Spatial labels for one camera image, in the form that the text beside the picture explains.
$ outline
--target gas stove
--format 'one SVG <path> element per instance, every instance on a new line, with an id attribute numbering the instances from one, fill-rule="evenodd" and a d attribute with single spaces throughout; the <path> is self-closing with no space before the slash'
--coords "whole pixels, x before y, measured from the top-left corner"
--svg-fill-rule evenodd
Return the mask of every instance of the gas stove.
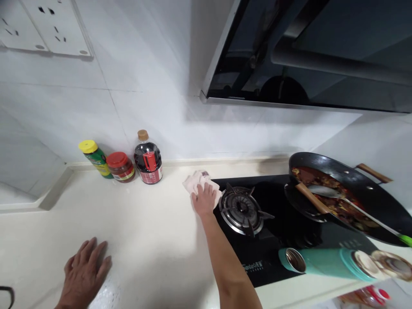
<path id="1" fill-rule="evenodd" d="M 223 192 L 215 217 L 255 288 L 301 275 L 282 266 L 281 248 L 377 250 L 361 233 L 315 222 L 295 210 L 284 193 L 289 175 L 213 181 Z"/>

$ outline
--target red jar lid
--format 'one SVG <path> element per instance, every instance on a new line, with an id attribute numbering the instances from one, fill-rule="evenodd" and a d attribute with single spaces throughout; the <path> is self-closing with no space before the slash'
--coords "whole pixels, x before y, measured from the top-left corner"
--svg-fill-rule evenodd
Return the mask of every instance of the red jar lid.
<path id="1" fill-rule="evenodd" d="M 124 152 L 118 151 L 109 155 L 106 158 L 106 163 L 110 167 L 122 167 L 123 165 L 126 165 L 128 160 L 129 158 Z"/>

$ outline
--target red label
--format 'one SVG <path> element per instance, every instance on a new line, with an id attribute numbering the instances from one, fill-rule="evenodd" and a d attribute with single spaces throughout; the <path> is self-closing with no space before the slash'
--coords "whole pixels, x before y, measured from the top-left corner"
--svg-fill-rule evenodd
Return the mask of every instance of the red label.
<path id="1" fill-rule="evenodd" d="M 129 179 L 130 177 L 132 177 L 134 175 L 134 167 L 132 165 L 131 168 L 129 168 L 129 170 L 125 173 L 119 174 L 119 175 L 115 175 L 113 174 L 113 177 L 117 180 L 126 180 Z"/>
<path id="2" fill-rule="evenodd" d="M 143 173 L 140 172 L 140 177 L 142 178 L 144 183 L 149 185 L 159 182 L 163 177 L 163 168 L 160 167 L 157 171 L 151 173 Z"/>
<path id="3" fill-rule="evenodd" d="M 156 169 L 157 164 L 154 151 L 149 151 L 143 154 L 143 161 L 145 162 L 146 168 L 149 171 L 153 172 Z"/>

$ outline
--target chili sauce jar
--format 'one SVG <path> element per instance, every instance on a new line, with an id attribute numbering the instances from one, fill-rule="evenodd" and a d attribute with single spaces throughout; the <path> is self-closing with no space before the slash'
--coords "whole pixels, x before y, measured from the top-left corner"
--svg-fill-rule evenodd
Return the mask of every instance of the chili sauce jar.
<path id="1" fill-rule="evenodd" d="M 132 161 L 124 152 L 113 152 L 107 157 L 107 165 L 113 177 L 122 183 L 131 182 L 136 175 Z"/>
<path id="2" fill-rule="evenodd" d="M 104 178 L 113 179 L 106 163 L 106 156 L 95 141 L 87 139 L 79 144 L 79 149 Z"/>

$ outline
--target sauce jar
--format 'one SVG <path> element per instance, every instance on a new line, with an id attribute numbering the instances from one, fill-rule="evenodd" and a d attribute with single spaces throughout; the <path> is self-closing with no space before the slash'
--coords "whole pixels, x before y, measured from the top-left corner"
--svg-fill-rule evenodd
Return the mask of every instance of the sauce jar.
<path id="1" fill-rule="evenodd" d="M 124 152 L 113 152 L 107 157 L 107 165 L 113 177 L 122 183 L 131 182 L 136 175 L 132 161 Z"/>

